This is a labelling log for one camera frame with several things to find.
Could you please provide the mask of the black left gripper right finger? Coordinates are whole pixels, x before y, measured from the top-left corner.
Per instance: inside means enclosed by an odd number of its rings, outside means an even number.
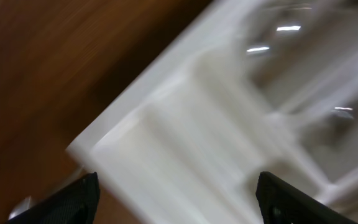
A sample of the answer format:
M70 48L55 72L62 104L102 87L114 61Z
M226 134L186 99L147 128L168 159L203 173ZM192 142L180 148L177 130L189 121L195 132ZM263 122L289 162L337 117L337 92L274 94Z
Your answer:
M259 174L255 195L264 224L357 224L271 172Z

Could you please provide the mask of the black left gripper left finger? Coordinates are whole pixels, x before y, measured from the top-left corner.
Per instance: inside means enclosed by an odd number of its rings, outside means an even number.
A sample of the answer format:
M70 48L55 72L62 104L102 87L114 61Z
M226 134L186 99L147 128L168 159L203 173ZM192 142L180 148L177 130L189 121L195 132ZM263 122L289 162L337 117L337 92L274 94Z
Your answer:
M100 198L98 174L89 173L8 224L93 224Z

